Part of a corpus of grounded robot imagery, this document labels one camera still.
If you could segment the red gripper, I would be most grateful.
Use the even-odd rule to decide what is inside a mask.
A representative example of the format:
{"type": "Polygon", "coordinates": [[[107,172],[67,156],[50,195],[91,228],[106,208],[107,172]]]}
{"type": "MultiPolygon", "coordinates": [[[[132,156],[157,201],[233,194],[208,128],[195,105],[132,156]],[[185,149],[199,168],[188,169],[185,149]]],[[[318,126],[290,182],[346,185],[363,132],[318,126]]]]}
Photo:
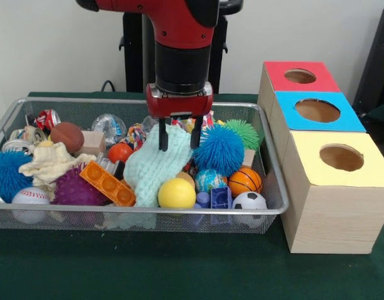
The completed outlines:
{"type": "Polygon", "coordinates": [[[200,145],[202,116],[209,113],[213,104],[213,88],[208,81],[201,92],[187,96],[162,92],[151,83],[146,87],[146,99],[149,115],[159,119],[159,150],[168,149],[166,118],[173,116],[196,117],[190,147],[196,149],[200,145]]]}

